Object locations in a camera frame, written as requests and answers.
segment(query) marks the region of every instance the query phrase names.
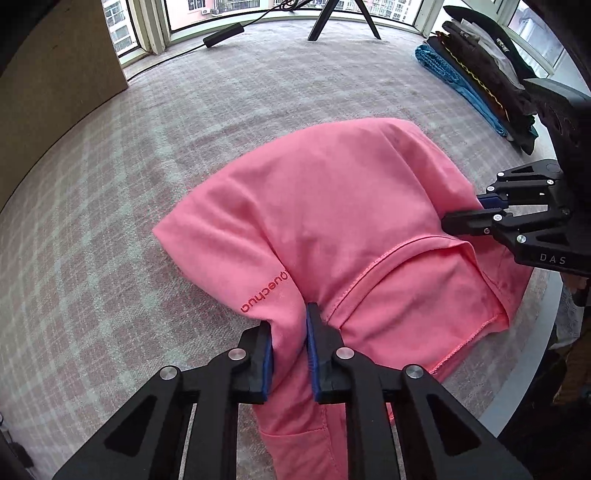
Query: stack of folded clothes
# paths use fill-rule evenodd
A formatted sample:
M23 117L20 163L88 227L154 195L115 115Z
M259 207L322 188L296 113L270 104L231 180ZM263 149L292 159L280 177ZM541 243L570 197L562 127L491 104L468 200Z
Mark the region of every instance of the stack of folded clothes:
M512 40L494 20L469 8L444 7L453 20L415 55L464 96L497 133L528 155L534 151L535 105L522 81L536 78Z

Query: tripod leg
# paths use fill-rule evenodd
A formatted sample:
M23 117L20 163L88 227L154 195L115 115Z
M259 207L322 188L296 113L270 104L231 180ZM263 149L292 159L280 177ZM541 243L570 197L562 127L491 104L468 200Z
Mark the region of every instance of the tripod leg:
M368 23L369 27L371 28L371 31L373 32L374 37L377 38L378 40L381 40L382 38L379 36L378 28L375 26L374 19L371 18L368 8L365 6L365 3L363 2L363 0L355 0L355 3L357 4L359 9L361 10L361 13L363 13L363 17L365 18L365 21Z
M318 17L318 20L316 20L316 23L312 27L312 31L310 32L310 35L308 36L308 41L318 40L318 37L320 36L322 29L324 28L324 26L326 25L326 23L328 22L328 20L330 18L330 14L335 10L335 7L338 3L339 3L339 0L328 0L326 2L326 5L324 6L322 11L320 12L320 16Z

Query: pink shirt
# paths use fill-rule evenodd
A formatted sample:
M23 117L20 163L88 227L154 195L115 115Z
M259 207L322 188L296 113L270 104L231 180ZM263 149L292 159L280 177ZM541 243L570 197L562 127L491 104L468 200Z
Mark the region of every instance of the pink shirt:
M479 208L414 124L368 118L257 148L154 228L188 279L271 322L273 388L255 413L279 480L347 478L344 407L312 399L305 302L377 364L440 379L471 342L508 327L531 269L490 237L441 230L446 212Z

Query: black cable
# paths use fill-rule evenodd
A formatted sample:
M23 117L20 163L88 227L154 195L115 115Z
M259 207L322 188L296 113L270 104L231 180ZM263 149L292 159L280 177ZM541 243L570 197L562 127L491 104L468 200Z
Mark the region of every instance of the black cable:
M246 23L244 25L244 27L248 27L249 25L252 25L253 23L258 22L260 19L262 19L263 17L265 17L265 15L271 13L273 10L277 10L280 9L284 12L293 12L294 10L303 7L304 5L307 5L311 2L312 0L304 0L302 3L299 2L299 0L283 0L280 4L275 5L273 8L270 8L269 10L267 10L265 13L263 13L260 17L251 20L250 22ZM131 77L129 77L127 79L128 82L130 82L131 80L133 80L134 78L136 78L138 75L145 73L149 70L152 70L154 67L157 67L158 65L162 65L163 63L166 63L169 60L174 60L177 59L179 57L182 57L183 55L186 55L187 53L192 53L195 50L197 50L198 48L204 47L205 43L202 43L201 45L198 45L195 48L191 48L190 50L184 51L182 53L178 53L177 55L173 55L172 57L168 57L167 59L164 59L162 61L159 61L158 63L154 63L154 65L150 65L148 68L141 70L138 73L134 73Z

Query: hand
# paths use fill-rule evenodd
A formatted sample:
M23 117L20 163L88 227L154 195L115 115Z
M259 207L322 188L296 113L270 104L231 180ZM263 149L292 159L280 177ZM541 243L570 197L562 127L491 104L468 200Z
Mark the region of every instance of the hand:
M577 275L573 275L570 273L560 273L562 277L562 282L570 290L571 293L576 292L577 290L583 290L587 285L587 279L583 277L578 277Z

